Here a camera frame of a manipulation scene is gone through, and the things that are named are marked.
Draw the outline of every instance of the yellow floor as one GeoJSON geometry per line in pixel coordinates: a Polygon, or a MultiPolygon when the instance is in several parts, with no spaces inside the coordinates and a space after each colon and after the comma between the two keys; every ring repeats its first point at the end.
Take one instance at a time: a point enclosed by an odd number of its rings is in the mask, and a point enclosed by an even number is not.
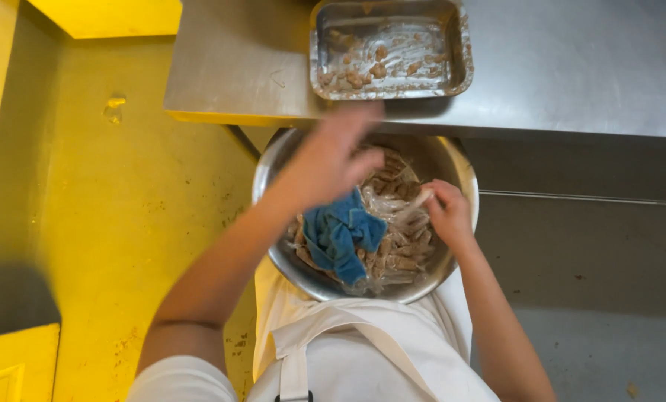
{"type": "MultiPolygon", "coordinates": [[[[15,50],[46,49],[40,57],[54,65],[32,105],[37,133],[26,133],[38,141],[29,255],[62,315],[53,401],[124,401],[155,308],[248,206],[254,164],[220,127],[164,113],[173,37],[74,41],[30,5],[20,18],[34,22],[16,28],[15,50]],[[111,96],[126,99],[119,124],[102,115],[111,96]]],[[[262,146],[274,130],[253,132],[262,146]]],[[[250,283],[224,334],[241,398],[252,385],[254,325],[250,283]]]]}

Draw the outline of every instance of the yellow door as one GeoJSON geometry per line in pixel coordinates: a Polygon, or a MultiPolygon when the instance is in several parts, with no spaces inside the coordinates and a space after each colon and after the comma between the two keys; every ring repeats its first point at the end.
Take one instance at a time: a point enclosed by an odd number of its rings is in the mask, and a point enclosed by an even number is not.
{"type": "Polygon", "coordinates": [[[50,402],[60,324],[0,335],[0,402],[50,402]]]}

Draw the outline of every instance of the stainless steel bowl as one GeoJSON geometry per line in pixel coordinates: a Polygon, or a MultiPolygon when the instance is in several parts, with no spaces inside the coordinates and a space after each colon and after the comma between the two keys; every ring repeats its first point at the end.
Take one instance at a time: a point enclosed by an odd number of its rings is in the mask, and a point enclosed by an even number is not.
{"type": "MultiPolygon", "coordinates": [[[[306,133],[304,130],[296,129],[280,130],[269,142],[269,147],[259,160],[254,175],[253,203],[259,200],[269,183],[293,156],[306,133]]],[[[424,135],[371,134],[364,143],[399,151],[423,182],[442,179],[458,186],[470,201],[472,227],[477,226],[477,215],[480,211],[477,177],[459,141],[424,135]]],[[[445,243],[435,236],[433,244],[435,254],[427,265],[428,273],[424,279],[409,285],[389,285],[379,295],[371,292],[364,297],[411,303],[432,292],[457,268],[457,261],[445,243]]],[[[283,238],[269,249],[269,257],[284,277],[317,300],[351,297],[338,282],[311,269],[301,261],[283,238]]]]}

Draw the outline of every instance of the white apron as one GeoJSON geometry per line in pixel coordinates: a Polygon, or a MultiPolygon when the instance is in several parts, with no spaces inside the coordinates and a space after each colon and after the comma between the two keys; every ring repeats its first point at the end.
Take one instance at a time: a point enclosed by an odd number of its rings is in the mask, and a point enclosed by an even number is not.
{"type": "Polygon", "coordinates": [[[309,400],[306,347],[319,334],[345,328],[363,334],[435,401],[499,400],[470,368],[471,320],[459,270],[442,292],[408,306],[362,298],[319,303],[294,288],[268,258],[255,285],[254,381],[281,360],[281,402],[309,400]]]}

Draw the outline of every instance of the apron strap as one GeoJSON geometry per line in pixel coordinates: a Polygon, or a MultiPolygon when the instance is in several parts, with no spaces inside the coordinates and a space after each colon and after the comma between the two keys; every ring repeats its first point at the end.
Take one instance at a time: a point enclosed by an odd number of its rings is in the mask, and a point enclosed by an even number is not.
{"type": "Polygon", "coordinates": [[[279,392],[280,395],[276,397],[275,402],[313,402],[313,393],[308,390],[305,345],[283,358],[279,392]]]}

